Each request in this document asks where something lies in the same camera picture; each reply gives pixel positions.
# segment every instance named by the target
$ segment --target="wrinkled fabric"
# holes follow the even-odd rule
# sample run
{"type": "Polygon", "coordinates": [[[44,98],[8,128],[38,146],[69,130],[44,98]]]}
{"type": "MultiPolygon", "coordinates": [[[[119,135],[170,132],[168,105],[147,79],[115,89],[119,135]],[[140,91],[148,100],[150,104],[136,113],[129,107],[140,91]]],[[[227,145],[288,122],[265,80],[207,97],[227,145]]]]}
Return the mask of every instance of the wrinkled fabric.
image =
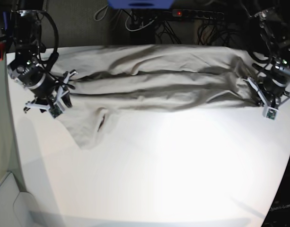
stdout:
{"type": "Polygon", "coordinates": [[[245,79],[252,59],[225,47],[144,45],[61,55],[53,71],[75,69],[73,107],[57,119],[81,148],[97,145],[122,111],[254,106],[245,79]]]}

